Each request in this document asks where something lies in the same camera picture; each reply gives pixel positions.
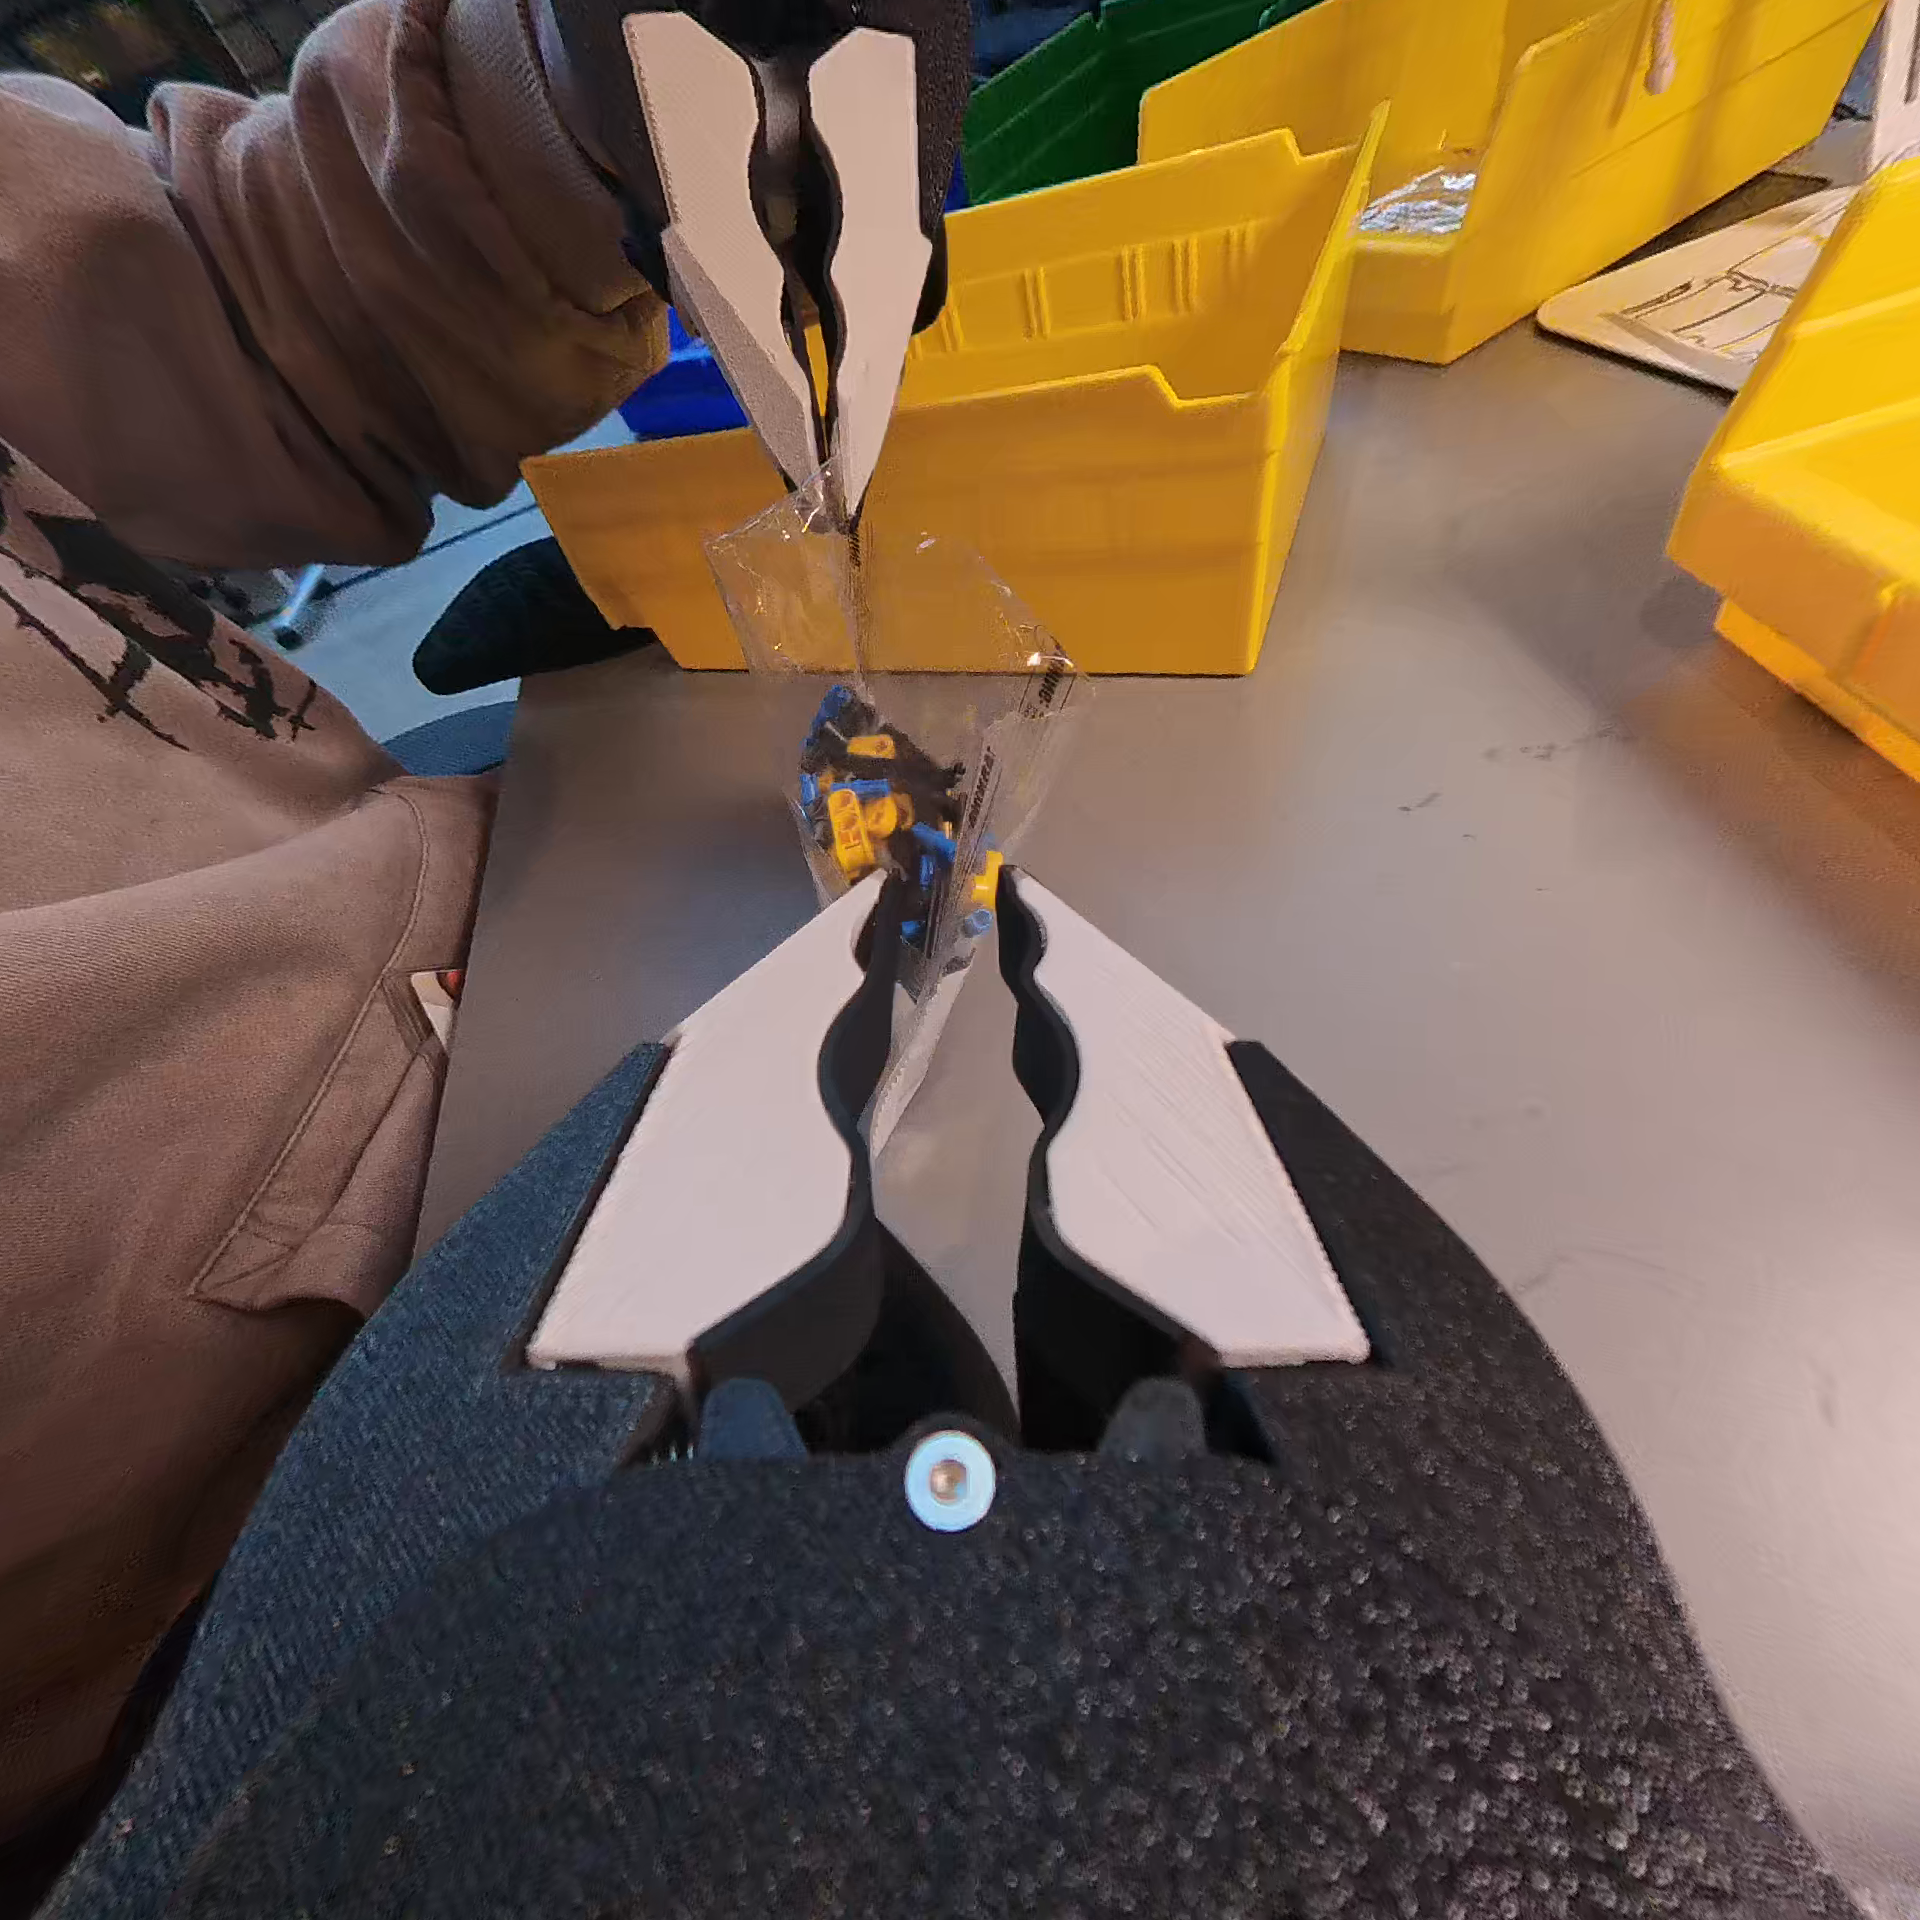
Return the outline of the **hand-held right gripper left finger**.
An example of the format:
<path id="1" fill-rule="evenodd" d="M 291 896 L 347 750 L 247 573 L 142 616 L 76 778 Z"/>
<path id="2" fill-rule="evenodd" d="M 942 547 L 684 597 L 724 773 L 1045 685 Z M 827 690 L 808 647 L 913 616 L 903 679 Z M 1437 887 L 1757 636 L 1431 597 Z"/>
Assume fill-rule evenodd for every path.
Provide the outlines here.
<path id="1" fill-rule="evenodd" d="M 869 875 L 688 1014 L 533 1323 L 537 1372 L 732 1380 L 801 1412 L 877 1332 L 869 1118 L 890 1068 L 890 883 Z"/>

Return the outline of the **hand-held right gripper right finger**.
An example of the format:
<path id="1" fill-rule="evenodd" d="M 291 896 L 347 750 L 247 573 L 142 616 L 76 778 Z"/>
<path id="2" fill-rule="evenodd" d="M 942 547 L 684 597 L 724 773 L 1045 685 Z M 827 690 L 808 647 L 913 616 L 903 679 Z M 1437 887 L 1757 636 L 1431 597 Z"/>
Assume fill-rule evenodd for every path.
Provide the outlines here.
<path id="1" fill-rule="evenodd" d="M 1167 1386 L 1203 1440 L 1262 1447 L 1253 1380 L 1371 1361 L 1285 1163 L 1278 1062 L 1024 872 L 998 885 L 998 961 L 1039 1121 L 1013 1306 L 1023 1440 L 1096 1447 Z"/>

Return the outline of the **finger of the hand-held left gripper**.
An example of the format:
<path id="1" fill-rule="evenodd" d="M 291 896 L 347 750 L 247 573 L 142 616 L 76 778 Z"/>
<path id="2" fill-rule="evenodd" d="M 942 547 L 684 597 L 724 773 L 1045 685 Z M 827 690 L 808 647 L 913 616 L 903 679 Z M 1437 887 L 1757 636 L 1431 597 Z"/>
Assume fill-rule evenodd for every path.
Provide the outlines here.
<path id="1" fill-rule="evenodd" d="M 807 74 L 829 181 L 829 473 L 856 525 L 895 419 L 923 297 L 918 69 L 910 35 L 859 25 Z"/>
<path id="2" fill-rule="evenodd" d="M 776 65 L 692 12 L 628 12 L 623 38 L 664 210 L 674 305 L 706 342 L 768 459 L 798 487 L 827 461 L 794 260 L 798 102 Z"/>

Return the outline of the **green plastic bin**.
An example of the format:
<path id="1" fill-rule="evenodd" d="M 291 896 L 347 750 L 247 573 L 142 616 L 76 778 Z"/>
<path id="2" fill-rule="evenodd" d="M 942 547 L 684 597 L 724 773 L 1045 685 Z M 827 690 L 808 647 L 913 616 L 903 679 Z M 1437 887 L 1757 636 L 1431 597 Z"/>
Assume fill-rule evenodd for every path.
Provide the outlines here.
<path id="1" fill-rule="evenodd" d="M 978 83 L 958 161 L 986 206 L 1131 168 L 1159 83 L 1309 12 L 1309 1 L 1091 4 Z"/>

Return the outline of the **blue plastic bin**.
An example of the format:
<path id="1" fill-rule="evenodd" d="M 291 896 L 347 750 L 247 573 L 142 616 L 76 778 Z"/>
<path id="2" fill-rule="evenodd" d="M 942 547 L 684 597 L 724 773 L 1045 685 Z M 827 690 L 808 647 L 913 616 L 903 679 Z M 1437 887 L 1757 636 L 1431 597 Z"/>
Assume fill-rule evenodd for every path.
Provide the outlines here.
<path id="1" fill-rule="evenodd" d="M 670 308 L 669 356 L 618 403 L 618 416 L 636 442 L 664 442 L 751 423 L 720 363 L 704 339 L 690 334 Z"/>

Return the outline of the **yellow plastic bin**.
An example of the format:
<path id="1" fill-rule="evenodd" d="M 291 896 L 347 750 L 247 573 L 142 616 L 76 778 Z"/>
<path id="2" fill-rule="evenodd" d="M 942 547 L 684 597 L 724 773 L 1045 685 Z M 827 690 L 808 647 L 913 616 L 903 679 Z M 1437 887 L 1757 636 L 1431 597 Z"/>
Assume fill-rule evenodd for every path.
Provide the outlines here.
<path id="1" fill-rule="evenodd" d="M 951 213 L 862 513 L 877 661 L 996 669 L 993 573 L 1086 674 L 1261 659 L 1386 131 L 1276 128 Z"/>
<path id="2" fill-rule="evenodd" d="M 1826 130 L 1875 1 L 1329 1 L 1155 85 L 1141 161 L 1386 107 L 1371 199 L 1479 168 L 1448 238 L 1359 234 L 1343 345 L 1448 366 Z"/>
<path id="3" fill-rule="evenodd" d="M 1693 470 L 1717 633 L 1919 778 L 1919 158 L 1856 189 Z"/>

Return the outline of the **person's left forearm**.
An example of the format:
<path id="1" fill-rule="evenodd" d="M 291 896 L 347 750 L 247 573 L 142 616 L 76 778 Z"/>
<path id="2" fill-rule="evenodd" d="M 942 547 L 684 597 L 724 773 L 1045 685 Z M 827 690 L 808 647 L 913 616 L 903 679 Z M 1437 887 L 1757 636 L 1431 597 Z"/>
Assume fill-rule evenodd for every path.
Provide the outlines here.
<path id="1" fill-rule="evenodd" d="M 667 348 L 557 4 L 350 4 L 291 83 L 157 90 L 149 159 L 227 326 L 176 337 L 140 544 L 381 563 L 596 426 Z"/>

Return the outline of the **grey desk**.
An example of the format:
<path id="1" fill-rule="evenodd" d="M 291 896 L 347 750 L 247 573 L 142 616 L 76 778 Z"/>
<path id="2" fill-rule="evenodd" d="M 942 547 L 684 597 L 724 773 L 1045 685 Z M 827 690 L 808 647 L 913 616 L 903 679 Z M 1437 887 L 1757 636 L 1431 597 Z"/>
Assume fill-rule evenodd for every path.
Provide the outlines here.
<path id="1" fill-rule="evenodd" d="M 1531 326 L 1345 356 L 1258 667 L 1095 684 L 1021 853 L 1517 1297 L 1917 1915 L 1917 786 L 1669 562 L 1721 416 Z"/>

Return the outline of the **white sticker sheet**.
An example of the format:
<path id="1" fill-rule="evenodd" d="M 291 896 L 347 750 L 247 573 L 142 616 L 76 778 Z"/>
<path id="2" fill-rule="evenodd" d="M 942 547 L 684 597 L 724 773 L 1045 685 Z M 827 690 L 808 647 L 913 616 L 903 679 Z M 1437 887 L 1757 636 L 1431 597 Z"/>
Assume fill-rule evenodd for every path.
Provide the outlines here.
<path id="1" fill-rule="evenodd" d="M 1650 252 L 1537 310 L 1550 336 L 1738 392 L 1856 197 L 1836 185 Z"/>

